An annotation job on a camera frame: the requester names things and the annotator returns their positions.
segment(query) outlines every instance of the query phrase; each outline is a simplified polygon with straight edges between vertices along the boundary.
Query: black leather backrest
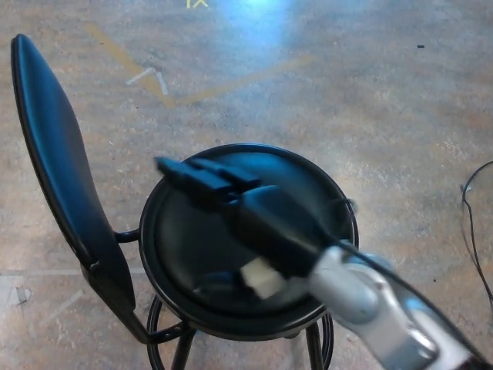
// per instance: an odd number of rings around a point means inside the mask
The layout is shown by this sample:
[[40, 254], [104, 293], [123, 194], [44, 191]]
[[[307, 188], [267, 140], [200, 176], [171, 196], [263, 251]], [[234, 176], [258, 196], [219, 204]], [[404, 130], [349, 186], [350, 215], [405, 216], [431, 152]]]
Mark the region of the black leather backrest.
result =
[[25, 35], [12, 40], [12, 79], [29, 155], [65, 239], [86, 270], [92, 266], [135, 307], [129, 267], [99, 202], [73, 109]]

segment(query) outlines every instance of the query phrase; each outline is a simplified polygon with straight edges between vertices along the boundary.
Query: chair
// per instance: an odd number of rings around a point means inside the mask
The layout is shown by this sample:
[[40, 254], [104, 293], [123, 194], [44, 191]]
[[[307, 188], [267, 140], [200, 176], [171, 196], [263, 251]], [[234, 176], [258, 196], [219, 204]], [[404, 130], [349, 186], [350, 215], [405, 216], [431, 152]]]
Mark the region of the chair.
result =
[[[235, 271], [255, 258], [233, 240], [218, 217], [191, 207], [166, 178], [152, 191], [139, 229], [113, 231], [92, 180], [77, 119], [57, 78], [31, 40], [12, 40], [12, 78], [25, 142], [45, 198], [82, 274], [137, 341], [147, 345], [153, 369], [164, 369], [157, 345], [179, 338], [172, 370], [183, 370], [197, 330], [236, 341], [293, 338], [306, 329], [311, 368], [327, 369], [333, 349], [333, 327], [324, 307], [302, 284], [265, 301], [228, 291], [198, 290], [197, 281], [215, 271]], [[198, 153], [193, 158], [252, 171], [266, 183], [302, 201], [331, 230], [357, 244], [357, 225], [347, 200], [326, 173], [297, 154], [272, 146], [234, 144]], [[136, 299], [129, 267], [119, 246], [139, 241], [143, 266], [156, 296], [147, 326], [135, 316]], [[157, 330], [163, 303], [181, 322]], [[320, 343], [318, 320], [324, 339]]]

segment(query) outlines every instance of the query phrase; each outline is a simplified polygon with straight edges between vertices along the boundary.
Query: black metal frame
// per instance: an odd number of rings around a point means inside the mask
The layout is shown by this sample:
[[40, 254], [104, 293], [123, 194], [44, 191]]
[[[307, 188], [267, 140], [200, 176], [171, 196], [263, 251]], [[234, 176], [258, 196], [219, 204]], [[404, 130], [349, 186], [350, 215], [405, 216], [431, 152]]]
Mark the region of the black metal frame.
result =
[[[163, 303], [157, 296], [155, 296], [147, 318], [147, 330], [149, 332], [155, 332], [157, 330], [159, 313], [162, 308]], [[328, 370], [334, 350], [334, 325], [332, 322], [332, 317], [329, 314], [325, 314], [321, 318], [321, 321], [323, 332], [323, 341], [321, 343], [317, 321], [305, 329], [311, 370]], [[175, 355], [173, 356], [171, 370], [185, 370], [186, 361], [192, 346], [193, 338], [197, 332], [196, 329], [191, 328], [186, 323], [181, 323], [181, 325], [183, 326], [181, 333], [177, 335], [179, 336], [179, 341], [176, 346]], [[147, 354], [153, 370], [165, 370], [157, 344], [147, 345]]]

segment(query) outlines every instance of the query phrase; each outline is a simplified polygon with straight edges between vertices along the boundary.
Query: black cable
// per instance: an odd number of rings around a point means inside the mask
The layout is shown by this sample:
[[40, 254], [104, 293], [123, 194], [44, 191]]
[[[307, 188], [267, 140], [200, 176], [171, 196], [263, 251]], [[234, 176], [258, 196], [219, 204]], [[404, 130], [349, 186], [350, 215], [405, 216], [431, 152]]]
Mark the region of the black cable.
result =
[[475, 227], [474, 227], [474, 222], [472, 220], [472, 208], [471, 205], [469, 204], [468, 200], [466, 199], [466, 193], [468, 192], [469, 184], [472, 182], [472, 180], [485, 168], [493, 164], [493, 160], [483, 164], [480, 166], [469, 179], [466, 181], [464, 187], [462, 188], [462, 203], [466, 205], [468, 208], [469, 212], [469, 225], [471, 228], [471, 243], [472, 243], [472, 251], [474, 254], [475, 258], [475, 266], [476, 270], [478, 270], [479, 277], [481, 280], [483, 280], [483, 285], [485, 286], [486, 289], [486, 294], [488, 295], [488, 300], [490, 301], [490, 305], [493, 306], [493, 294], [491, 292], [491, 289], [488, 285], [488, 282], [486, 281], [485, 275], [483, 274], [483, 270], [481, 269], [481, 264], [479, 262], [479, 257], [478, 257], [478, 250], [476, 248], [476, 240], [475, 240]]

